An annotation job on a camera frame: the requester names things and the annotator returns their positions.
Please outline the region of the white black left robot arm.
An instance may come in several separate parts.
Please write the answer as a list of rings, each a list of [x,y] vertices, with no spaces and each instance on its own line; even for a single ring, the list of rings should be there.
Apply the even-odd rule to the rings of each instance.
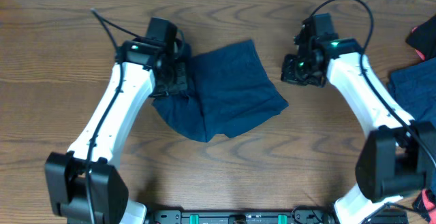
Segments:
[[[186,89],[190,47],[128,40],[115,54],[108,86],[93,115],[66,153],[50,153],[44,173],[52,211],[68,223],[146,221],[147,207],[129,198],[119,174],[123,148],[148,98]]]

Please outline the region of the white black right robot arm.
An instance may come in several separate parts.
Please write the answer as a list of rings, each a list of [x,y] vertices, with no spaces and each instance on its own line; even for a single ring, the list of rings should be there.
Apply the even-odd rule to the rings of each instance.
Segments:
[[[435,126],[416,121],[379,81],[354,39],[297,37],[281,80],[300,86],[331,83],[362,127],[356,184],[333,205],[337,223],[365,223],[407,194],[429,189],[435,177]]]

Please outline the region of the navy blue shorts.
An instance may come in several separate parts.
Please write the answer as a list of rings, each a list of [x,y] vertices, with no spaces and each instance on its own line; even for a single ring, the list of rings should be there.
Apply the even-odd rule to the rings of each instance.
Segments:
[[[152,102],[175,132],[198,142],[234,138],[288,107],[268,78],[252,40],[187,59],[189,88]]]

